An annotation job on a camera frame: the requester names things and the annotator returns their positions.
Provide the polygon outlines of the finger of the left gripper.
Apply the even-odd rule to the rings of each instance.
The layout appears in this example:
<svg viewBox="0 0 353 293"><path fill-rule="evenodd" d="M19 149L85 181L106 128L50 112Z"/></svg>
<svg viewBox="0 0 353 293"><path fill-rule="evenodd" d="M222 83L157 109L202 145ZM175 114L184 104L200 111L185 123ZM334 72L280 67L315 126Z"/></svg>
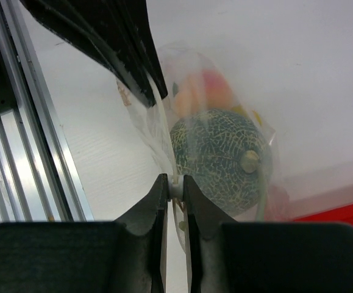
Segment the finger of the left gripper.
<svg viewBox="0 0 353 293"><path fill-rule="evenodd" d="M67 41L116 76L112 66L115 54L84 18L82 2L22 1L22 5L44 28ZM154 99L136 98L144 107L155 105L155 97Z"/></svg>
<svg viewBox="0 0 353 293"><path fill-rule="evenodd" d="M152 78L160 97L168 95L149 27L146 1L83 1L84 18L115 54L118 79L141 99L154 99Z"/></svg>

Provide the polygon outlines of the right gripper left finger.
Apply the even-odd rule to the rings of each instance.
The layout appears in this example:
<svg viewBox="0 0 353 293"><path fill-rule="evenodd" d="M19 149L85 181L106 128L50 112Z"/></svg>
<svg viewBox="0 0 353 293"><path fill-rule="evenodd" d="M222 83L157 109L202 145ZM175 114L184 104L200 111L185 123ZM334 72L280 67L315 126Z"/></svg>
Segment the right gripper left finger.
<svg viewBox="0 0 353 293"><path fill-rule="evenodd" d="M168 178L111 222L0 223L0 292L164 292Z"/></svg>

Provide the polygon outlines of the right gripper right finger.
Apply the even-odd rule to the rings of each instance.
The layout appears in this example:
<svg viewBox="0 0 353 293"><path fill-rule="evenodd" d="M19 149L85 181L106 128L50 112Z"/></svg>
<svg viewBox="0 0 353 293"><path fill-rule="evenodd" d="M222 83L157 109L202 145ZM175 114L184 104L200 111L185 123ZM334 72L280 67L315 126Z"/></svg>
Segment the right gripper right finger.
<svg viewBox="0 0 353 293"><path fill-rule="evenodd" d="M237 222L184 177L190 292L353 292L353 226Z"/></svg>

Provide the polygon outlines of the green netted melon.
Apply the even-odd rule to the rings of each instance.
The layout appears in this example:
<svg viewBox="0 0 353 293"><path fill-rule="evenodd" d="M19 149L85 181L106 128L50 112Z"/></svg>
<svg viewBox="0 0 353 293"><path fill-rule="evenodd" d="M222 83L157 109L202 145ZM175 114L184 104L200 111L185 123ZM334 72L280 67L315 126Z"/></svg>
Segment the green netted melon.
<svg viewBox="0 0 353 293"><path fill-rule="evenodd" d="M259 176L273 174L271 147L253 121L236 112L209 109L179 119L170 130L178 172L230 216L254 207Z"/></svg>

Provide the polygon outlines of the orange peach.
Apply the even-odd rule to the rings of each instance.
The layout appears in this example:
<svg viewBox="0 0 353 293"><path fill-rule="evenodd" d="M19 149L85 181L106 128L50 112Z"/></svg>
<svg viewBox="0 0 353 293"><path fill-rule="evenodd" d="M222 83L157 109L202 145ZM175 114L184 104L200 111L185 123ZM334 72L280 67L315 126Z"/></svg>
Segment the orange peach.
<svg viewBox="0 0 353 293"><path fill-rule="evenodd" d="M178 85L173 109L182 118L206 109L230 110L233 105L234 92L225 77L216 70L202 70Z"/></svg>

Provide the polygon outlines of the clear zip top bag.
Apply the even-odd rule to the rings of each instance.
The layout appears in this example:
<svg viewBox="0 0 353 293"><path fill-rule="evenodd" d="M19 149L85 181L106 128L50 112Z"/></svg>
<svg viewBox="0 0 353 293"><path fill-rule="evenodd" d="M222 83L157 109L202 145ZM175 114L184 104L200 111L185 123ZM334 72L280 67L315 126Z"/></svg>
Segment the clear zip top bag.
<svg viewBox="0 0 353 293"><path fill-rule="evenodd" d="M234 219L279 220L288 194L280 176L276 132L251 109L203 53L160 48L168 96L143 109L117 84L156 163L191 176L200 191Z"/></svg>

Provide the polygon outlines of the yellow star fruit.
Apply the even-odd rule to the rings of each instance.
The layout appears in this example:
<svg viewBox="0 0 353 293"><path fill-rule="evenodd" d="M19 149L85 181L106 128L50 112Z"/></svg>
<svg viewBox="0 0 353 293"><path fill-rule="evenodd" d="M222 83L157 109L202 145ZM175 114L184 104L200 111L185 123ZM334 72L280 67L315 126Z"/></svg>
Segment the yellow star fruit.
<svg viewBox="0 0 353 293"><path fill-rule="evenodd" d="M261 116L255 110L245 109L242 105L237 105L232 107L231 111L236 112L246 118L254 119L260 126L262 125Z"/></svg>

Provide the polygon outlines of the red plastic tray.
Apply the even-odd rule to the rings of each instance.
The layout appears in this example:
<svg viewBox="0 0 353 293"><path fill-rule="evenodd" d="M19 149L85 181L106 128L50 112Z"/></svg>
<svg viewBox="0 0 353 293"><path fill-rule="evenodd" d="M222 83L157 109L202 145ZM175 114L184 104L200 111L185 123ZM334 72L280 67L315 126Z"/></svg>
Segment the red plastic tray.
<svg viewBox="0 0 353 293"><path fill-rule="evenodd" d="M353 223L353 194L324 194L292 204L294 221Z"/></svg>

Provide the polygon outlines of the aluminium rail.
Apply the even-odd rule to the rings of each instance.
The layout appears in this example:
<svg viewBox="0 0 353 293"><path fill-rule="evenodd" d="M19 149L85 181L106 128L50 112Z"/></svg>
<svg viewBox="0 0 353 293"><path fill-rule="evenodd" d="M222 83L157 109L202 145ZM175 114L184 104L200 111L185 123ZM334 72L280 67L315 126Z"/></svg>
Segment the aluminium rail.
<svg viewBox="0 0 353 293"><path fill-rule="evenodd" d="M0 1L0 222L94 219L18 1Z"/></svg>

